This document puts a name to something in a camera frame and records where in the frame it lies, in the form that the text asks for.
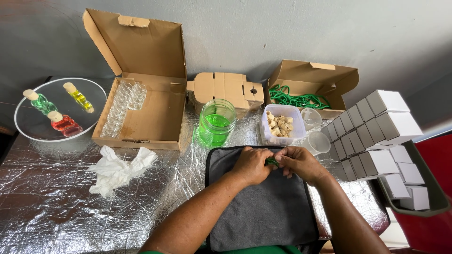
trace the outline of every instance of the black mat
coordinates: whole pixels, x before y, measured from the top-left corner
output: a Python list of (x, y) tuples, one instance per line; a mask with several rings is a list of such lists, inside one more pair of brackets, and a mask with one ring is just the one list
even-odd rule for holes
[[(230, 171), (244, 146), (215, 148), (206, 162), (206, 186)], [(281, 147), (269, 148), (277, 152)], [(268, 245), (301, 245), (318, 240), (319, 231), (307, 185), (282, 169), (261, 184), (243, 189), (224, 210), (207, 238), (213, 251)]]

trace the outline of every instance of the hand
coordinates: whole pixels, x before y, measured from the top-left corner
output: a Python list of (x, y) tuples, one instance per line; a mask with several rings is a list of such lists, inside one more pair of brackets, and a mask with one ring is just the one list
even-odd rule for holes
[(304, 147), (286, 146), (275, 153), (279, 167), (284, 167), (282, 174), (287, 178), (296, 173), (309, 185), (316, 186), (318, 181), (330, 173)]
[(272, 170), (278, 168), (275, 165), (264, 166), (265, 159), (272, 156), (273, 153), (268, 149), (253, 149), (246, 146), (231, 170), (231, 174), (243, 179), (247, 186), (257, 185), (263, 182)]

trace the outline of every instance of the crumpled tissue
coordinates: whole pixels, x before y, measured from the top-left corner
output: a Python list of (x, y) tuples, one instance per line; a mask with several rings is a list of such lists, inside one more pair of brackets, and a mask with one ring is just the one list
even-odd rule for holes
[(100, 149), (102, 159), (91, 165), (86, 171), (97, 174), (96, 185), (90, 187), (90, 193), (100, 193), (102, 197), (112, 197), (111, 190), (127, 185), (133, 177), (140, 176), (155, 159), (157, 154), (151, 150), (140, 147), (137, 156), (130, 161), (120, 160), (113, 149), (103, 146)]

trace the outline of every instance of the table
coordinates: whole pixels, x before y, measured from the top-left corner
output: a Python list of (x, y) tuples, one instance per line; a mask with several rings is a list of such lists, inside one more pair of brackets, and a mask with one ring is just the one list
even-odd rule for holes
[[(109, 92), (111, 81), (92, 80)], [(262, 113), (263, 108), (238, 120), (225, 146), (262, 145), (258, 127)], [(91, 141), (92, 131), (59, 143), (19, 135), (0, 166), (0, 253), (136, 253), (156, 223), (204, 188), (210, 149), (197, 141), (197, 125), (198, 116), (187, 105), (180, 150), (154, 150), (157, 161), (142, 177), (116, 189), (111, 199), (88, 191), (96, 175), (86, 170), (102, 157), (100, 147)], [(138, 152), (114, 150), (129, 161)], [(329, 154), (317, 158), (339, 175), (340, 164)], [(338, 181), (372, 228), (382, 233), (389, 219), (369, 183)], [(329, 239), (331, 230), (319, 194), (312, 187), (309, 192), (320, 239)]]

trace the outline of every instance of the red liquid bottle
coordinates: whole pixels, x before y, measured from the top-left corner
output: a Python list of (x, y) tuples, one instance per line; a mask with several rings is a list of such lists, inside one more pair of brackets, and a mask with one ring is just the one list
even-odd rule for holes
[(66, 137), (77, 135), (83, 131), (82, 127), (68, 115), (61, 115), (58, 111), (50, 112), (47, 117), (51, 120), (50, 124), (52, 127), (57, 131), (61, 131)]

